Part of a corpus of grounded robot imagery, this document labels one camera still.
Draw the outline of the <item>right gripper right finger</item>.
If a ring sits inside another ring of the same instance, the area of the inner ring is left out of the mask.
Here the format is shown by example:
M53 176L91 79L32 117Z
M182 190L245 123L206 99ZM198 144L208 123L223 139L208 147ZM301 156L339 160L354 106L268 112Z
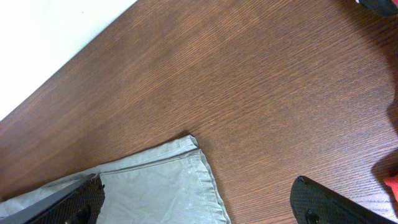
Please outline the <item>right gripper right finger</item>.
M294 180L290 206L299 224L395 224L306 176Z

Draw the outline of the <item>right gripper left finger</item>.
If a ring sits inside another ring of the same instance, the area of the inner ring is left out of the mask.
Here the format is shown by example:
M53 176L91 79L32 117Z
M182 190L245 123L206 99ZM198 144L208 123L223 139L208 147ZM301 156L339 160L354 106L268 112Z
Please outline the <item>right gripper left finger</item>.
M2 224L95 224L104 204L104 185L98 174L88 175L37 203L1 220Z

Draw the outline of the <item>red printed t-shirt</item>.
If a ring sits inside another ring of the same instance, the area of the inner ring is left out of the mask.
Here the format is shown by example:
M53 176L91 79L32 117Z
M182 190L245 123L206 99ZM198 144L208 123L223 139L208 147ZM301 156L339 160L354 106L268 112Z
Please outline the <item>red printed t-shirt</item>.
M397 132L397 44L393 44L394 49L392 50L392 66L393 66L393 77L395 84L394 100L388 108L388 115L390 121ZM395 200L397 200L397 166L392 168L392 177L387 177L384 182L387 186L392 189Z

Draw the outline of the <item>khaki shorts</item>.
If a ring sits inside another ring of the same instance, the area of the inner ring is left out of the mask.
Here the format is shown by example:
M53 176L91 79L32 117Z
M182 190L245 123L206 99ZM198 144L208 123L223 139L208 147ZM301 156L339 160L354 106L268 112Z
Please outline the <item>khaki shorts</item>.
M47 183L1 203L13 215L89 174L105 200L98 223L230 223L211 168L191 136Z

